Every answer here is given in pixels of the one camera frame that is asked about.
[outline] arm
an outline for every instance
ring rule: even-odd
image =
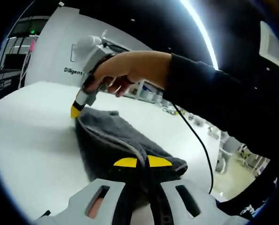
[[[163,97],[228,131],[258,155],[279,154],[279,103],[228,74],[172,55]]]

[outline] hand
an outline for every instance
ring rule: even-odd
[[[156,51],[134,51],[118,54],[102,63],[94,73],[95,80],[87,91],[98,88],[101,82],[108,85],[108,92],[122,96],[132,85],[145,79],[164,89],[171,54]]]

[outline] gray cloth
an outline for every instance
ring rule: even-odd
[[[187,170],[184,160],[171,156],[149,140],[121,118],[117,111],[84,108],[76,120],[76,134],[90,180],[97,177],[103,179],[116,161],[134,156],[141,163],[147,155],[163,157],[172,163],[179,176]]]

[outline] white tabletop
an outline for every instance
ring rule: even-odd
[[[39,82],[0,100],[0,177],[13,200],[30,218],[55,215],[89,180],[85,173],[70,107],[77,87]],[[118,110],[121,117],[175,157],[188,163],[184,177],[210,188],[203,148],[179,116],[138,100],[99,93],[93,108]],[[207,126],[194,129],[215,169],[220,141]]]

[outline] floor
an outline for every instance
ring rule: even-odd
[[[213,190],[226,200],[237,196],[255,180],[251,172],[252,168],[243,167],[237,159],[238,155],[233,154],[228,163],[227,172],[214,175]]]

